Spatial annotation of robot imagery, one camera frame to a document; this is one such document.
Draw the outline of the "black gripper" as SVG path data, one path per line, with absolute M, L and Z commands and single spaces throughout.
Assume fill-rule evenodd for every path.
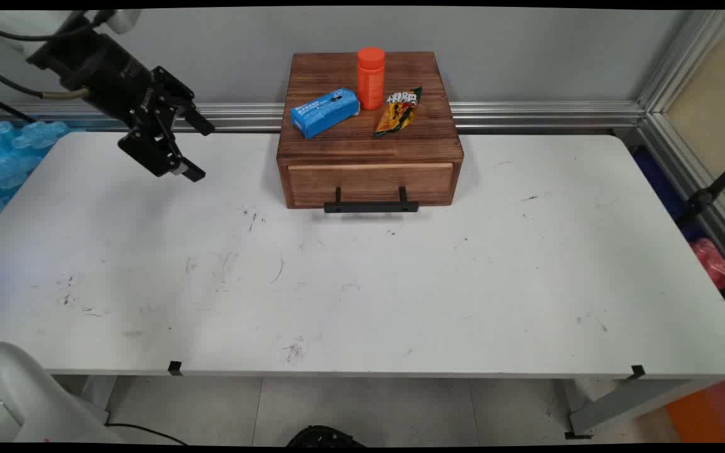
M 198 111 L 193 91 L 166 69 L 149 70 L 109 35 L 82 34 L 60 41 L 60 85 L 85 89 L 87 103 L 134 128 L 118 146 L 156 177 L 205 177 L 184 157 L 172 129 L 179 117 L 204 137 L 215 126 Z

